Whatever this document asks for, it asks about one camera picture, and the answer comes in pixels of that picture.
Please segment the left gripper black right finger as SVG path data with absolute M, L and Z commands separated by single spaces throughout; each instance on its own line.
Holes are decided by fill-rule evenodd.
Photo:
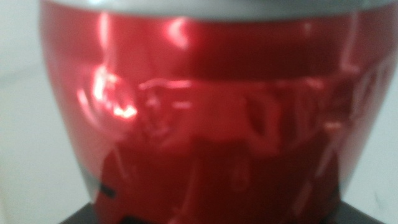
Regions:
M 341 202 L 337 208 L 337 224 L 384 224 L 361 212 L 351 205 Z

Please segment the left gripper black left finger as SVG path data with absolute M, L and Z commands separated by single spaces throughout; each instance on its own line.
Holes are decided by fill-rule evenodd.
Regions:
M 87 203 L 60 224 L 96 224 L 96 214 L 92 204 Z

